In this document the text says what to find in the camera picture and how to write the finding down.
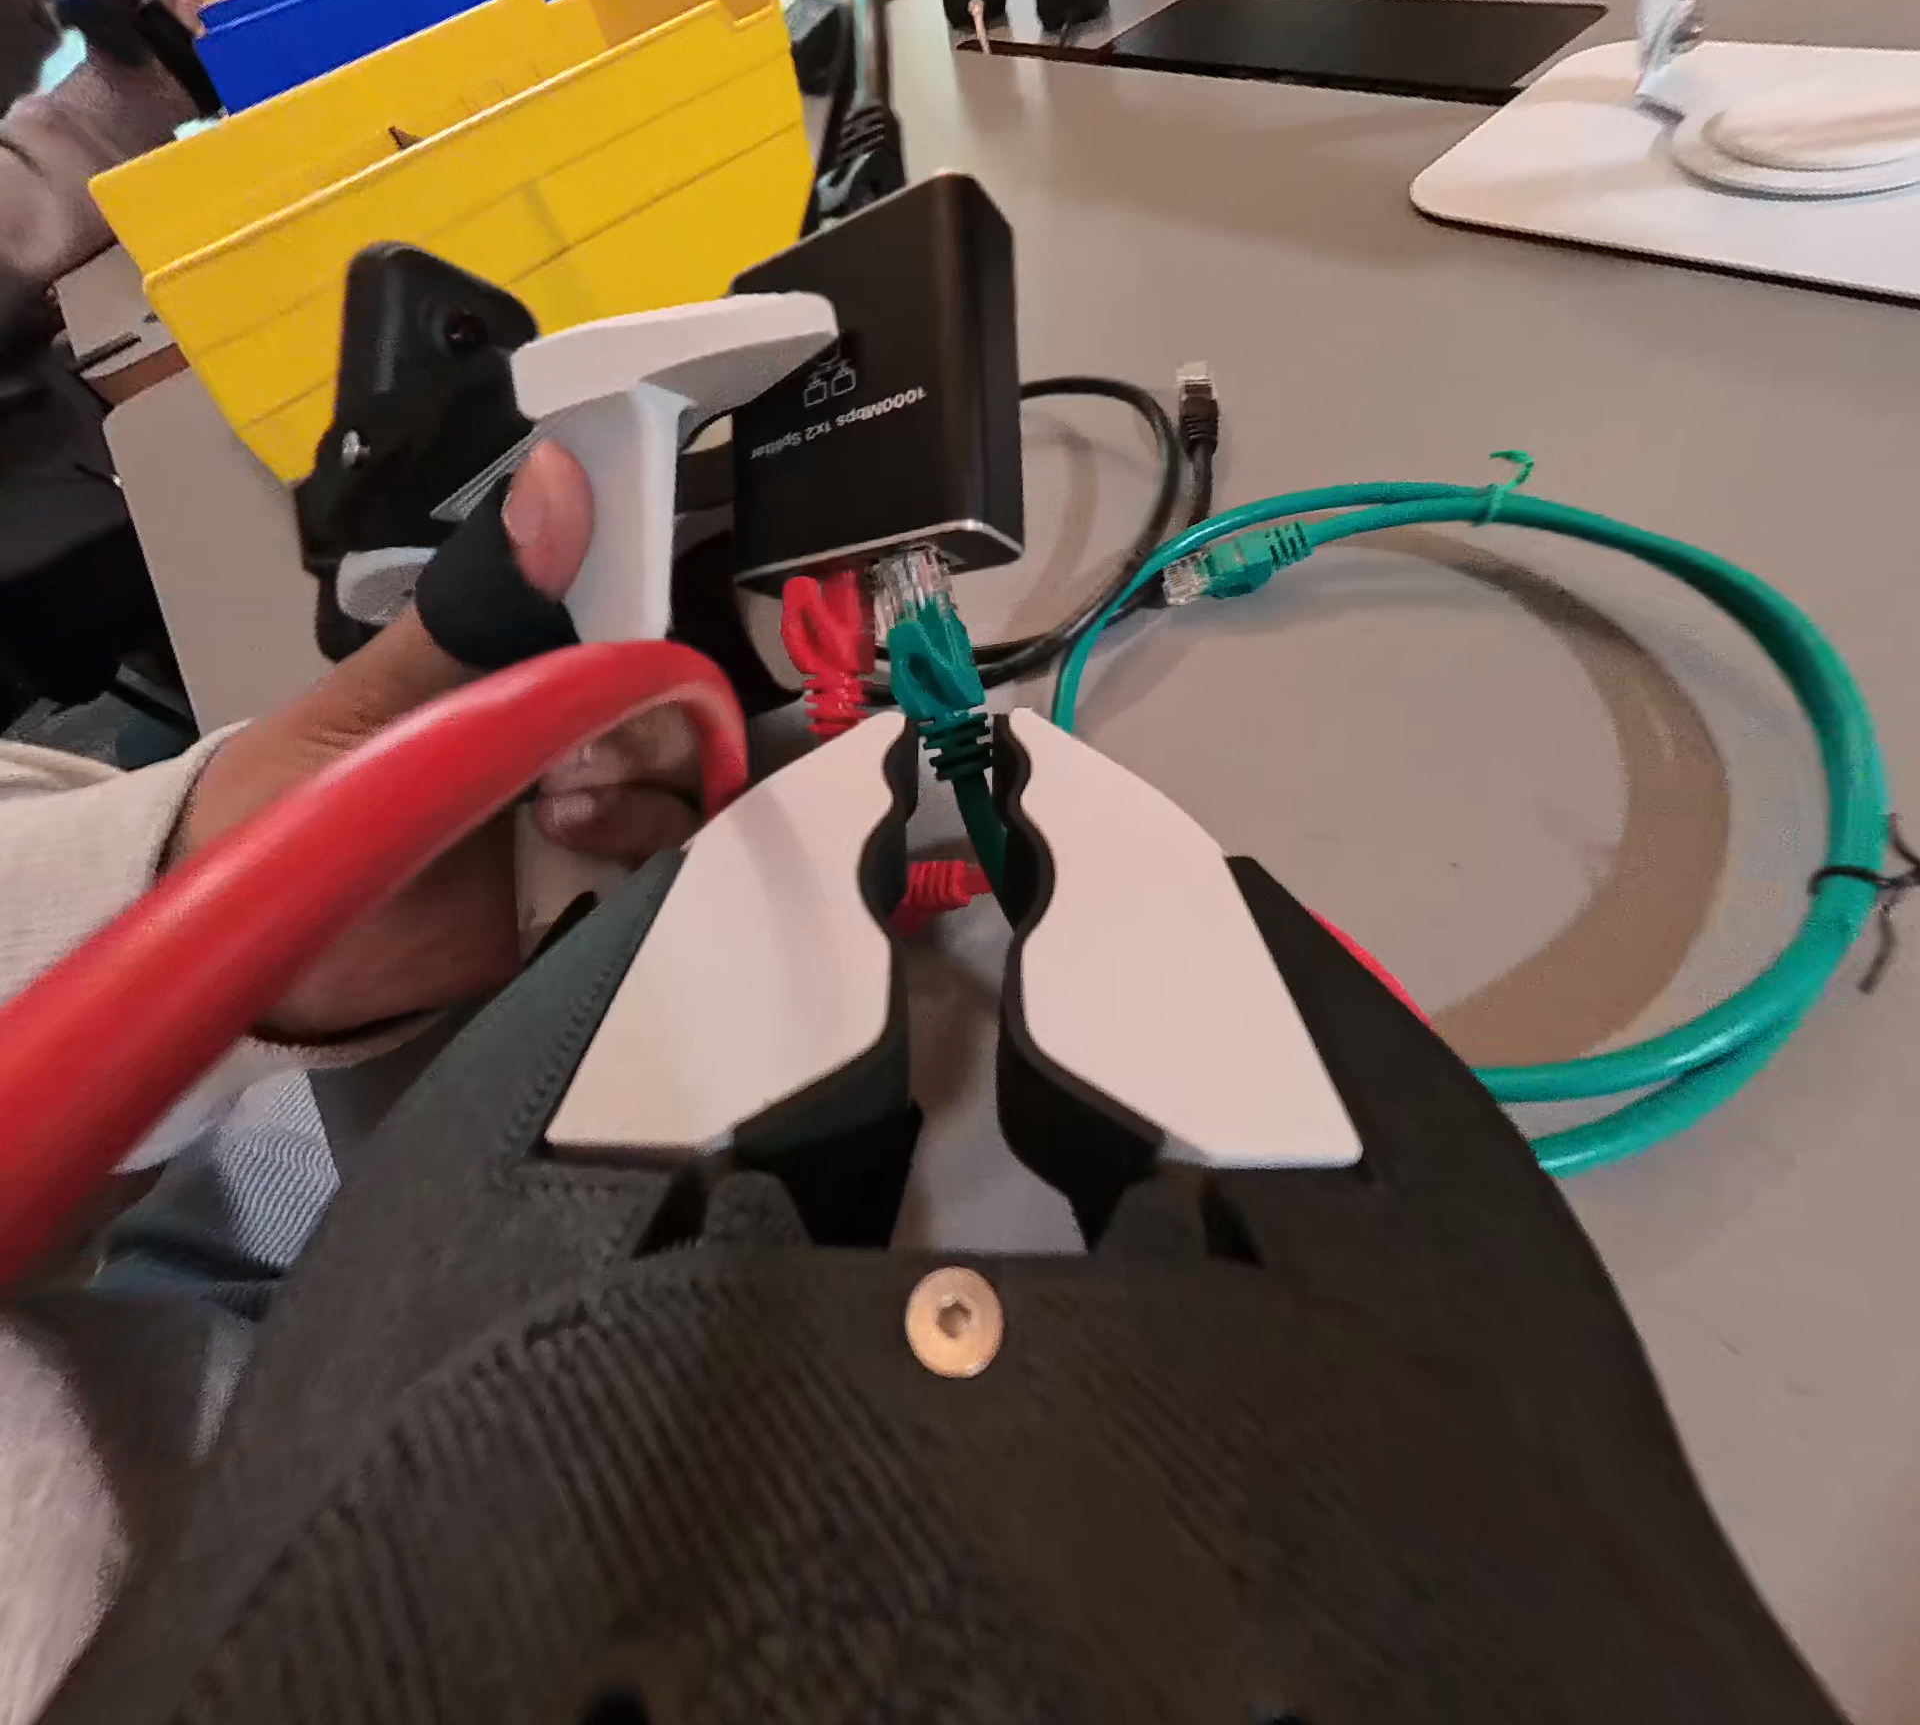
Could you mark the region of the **person's left forearm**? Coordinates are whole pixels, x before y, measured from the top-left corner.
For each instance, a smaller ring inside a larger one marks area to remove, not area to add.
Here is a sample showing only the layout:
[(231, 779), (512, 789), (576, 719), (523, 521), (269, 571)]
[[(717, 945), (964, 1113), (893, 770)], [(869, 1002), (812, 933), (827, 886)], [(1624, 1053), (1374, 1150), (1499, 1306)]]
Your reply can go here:
[[(1, 747), (1, 999), (12, 1000), (143, 896), (188, 795), (227, 728), (170, 760), (121, 773), (15, 742)], [(300, 1138), (303, 1185), (327, 1202), (340, 1175), (308, 1068), (314, 1053), (240, 1040), (116, 1162), (170, 1164), (201, 1138)]]

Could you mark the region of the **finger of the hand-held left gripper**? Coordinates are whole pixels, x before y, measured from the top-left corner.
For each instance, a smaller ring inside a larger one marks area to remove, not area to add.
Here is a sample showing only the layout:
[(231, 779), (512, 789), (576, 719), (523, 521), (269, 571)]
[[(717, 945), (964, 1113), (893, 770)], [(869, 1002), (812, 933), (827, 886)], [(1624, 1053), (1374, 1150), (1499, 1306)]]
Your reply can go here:
[(348, 467), (360, 481), (346, 493), (337, 525), (333, 603), (357, 625), (391, 623), (418, 588), (428, 561), (500, 494), (532, 450), (532, 433), (503, 447), (444, 442), (407, 447), (374, 465)]
[(580, 641), (668, 632), (684, 442), (823, 354), (838, 323), (815, 293), (743, 294), (588, 320), (512, 357), (534, 436), (588, 479), (591, 535), (564, 594)]

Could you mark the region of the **person's left hand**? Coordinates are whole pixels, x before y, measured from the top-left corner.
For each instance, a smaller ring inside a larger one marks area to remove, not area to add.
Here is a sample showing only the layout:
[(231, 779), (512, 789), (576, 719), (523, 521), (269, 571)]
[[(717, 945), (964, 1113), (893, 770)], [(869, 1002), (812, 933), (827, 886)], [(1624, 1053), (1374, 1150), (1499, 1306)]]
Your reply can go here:
[[(588, 475), (564, 447), (540, 442), (518, 465), (502, 501), (502, 531), (530, 587), (562, 599), (593, 531)], [(433, 645), (418, 611), (405, 608), (298, 701), (213, 748), (160, 864), (193, 856), (336, 757), (472, 679)], [(680, 708), (661, 707), (559, 759), (540, 779), (534, 825), (559, 848), (636, 866), (695, 830), (704, 814), (697, 789), (693, 731)], [(356, 920), (282, 992), (253, 1034), (286, 1046), (357, 1038), (489, 992), (518, 963), (515, 823), (500, 814)]]

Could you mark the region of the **black twist tie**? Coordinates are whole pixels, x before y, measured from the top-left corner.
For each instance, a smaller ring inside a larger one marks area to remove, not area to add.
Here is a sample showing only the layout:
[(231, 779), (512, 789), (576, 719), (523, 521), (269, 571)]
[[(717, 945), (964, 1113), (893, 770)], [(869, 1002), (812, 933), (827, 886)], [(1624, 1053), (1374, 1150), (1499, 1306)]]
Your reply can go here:
[(1808, 878), (1808, 893), (1811, 896), (1836, 883), (1856, 885), (1874, 896), (1872, 922), (1878, 937), (1872, 957), (1858, 979), (1858, 990), (1862, 995), (1878, 992), (1888, 968), (1891, 968), (1899, 951), (1898, 911), (1899, 904), (1917, 891), (1917, 848), (1907, 842), (1898, 813), (1886, 817), (1884, 839), (1891, 859), (1890, 866), (1830, 862)]

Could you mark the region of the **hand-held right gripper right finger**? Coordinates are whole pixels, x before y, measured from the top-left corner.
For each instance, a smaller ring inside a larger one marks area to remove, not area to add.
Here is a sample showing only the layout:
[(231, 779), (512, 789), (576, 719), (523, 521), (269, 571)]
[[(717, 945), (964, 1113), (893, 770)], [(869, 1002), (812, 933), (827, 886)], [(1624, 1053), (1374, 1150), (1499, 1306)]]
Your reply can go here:
[(1345, 1170), (1364, 1144), (1217, 841), (1039, 712), (998, 720), (1012, 945), (995, 1114), (1094, 1248), (1160, 1170)]

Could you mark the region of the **black network splitter box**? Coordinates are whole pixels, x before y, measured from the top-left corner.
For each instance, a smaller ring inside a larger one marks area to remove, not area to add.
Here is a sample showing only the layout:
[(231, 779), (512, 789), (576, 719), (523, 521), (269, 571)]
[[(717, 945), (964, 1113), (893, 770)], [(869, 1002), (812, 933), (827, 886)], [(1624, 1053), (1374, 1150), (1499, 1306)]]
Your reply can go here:
[(928, 546), (955, 571), (1023, 553), (1013, 237), (961, 174), (913, 183), (731, 282), (812, 293), (835, 341), (731, 416), (733, 582)]

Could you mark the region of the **white desk lamp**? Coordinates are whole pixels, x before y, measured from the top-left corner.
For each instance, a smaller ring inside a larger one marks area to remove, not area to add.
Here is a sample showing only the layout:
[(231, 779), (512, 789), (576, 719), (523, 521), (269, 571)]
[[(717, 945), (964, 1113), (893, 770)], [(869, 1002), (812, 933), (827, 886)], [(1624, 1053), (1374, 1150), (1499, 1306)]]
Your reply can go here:
[(1636, 0), (1428, 166), (1429, 220), (1916, 307), (1917, 55), (1707, 37)]

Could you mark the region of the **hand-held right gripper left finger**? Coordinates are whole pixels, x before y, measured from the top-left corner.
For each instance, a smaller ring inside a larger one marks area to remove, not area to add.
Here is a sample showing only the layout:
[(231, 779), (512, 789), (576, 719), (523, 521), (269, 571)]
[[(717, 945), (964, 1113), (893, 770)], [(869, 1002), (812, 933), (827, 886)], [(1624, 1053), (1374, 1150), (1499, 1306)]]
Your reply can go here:
[(921, 1128), (892, 931), (915, 798), (913, 735), (878, 710), (710, 821), (543, 1147), (767, 1175), (814, 1242), (887, 1246)]

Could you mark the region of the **black flat desk panel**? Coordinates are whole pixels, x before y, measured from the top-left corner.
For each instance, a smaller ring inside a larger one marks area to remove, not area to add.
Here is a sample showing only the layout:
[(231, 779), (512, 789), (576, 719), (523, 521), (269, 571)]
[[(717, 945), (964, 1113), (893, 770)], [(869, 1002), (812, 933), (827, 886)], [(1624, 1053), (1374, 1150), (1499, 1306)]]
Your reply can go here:
[(1174, 0), (1104, 55), (1157, 74), (1497, 107), (1601, 12), (1542, 0)]

